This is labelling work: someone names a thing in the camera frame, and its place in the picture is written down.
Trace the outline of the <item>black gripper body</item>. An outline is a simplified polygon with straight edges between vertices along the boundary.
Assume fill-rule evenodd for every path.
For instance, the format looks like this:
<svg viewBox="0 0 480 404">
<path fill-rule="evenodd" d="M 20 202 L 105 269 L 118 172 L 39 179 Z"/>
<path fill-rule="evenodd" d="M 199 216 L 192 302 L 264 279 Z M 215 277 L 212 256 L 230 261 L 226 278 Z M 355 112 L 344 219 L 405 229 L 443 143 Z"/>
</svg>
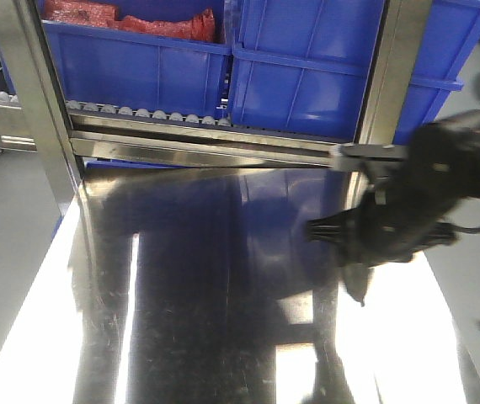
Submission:
<svg viewBox="0 0 480 404">
<path fill-rule="evenodd" d="M 406 263 L 424 249 L 448 246 L 456 226 L 441 218 L 459 200 L 458 165 L 414 146 L 343 144 L 331 149 L 333 168 L 369 180 L 359 204 L 308 221 L 307 238 L 332 243 L 343 268 Z"/>
</svg>

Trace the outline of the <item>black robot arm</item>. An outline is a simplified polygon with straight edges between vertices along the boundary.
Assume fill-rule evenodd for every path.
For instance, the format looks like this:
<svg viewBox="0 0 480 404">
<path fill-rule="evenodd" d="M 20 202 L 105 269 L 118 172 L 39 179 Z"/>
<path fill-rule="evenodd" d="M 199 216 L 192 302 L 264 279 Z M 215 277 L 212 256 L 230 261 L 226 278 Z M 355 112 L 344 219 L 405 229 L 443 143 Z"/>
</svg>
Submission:
<svg viewBox="0 0 480 404">
<path fill-rule="evenodd" d="M 354 209 L 308 221 L 307 237 L 334 244 L 343 266 L 405 262 L 454 242 L 440 218 L 466 198 L 480 199 L 480 110 L 418 128 L 403 163 Z"/>
</svg>

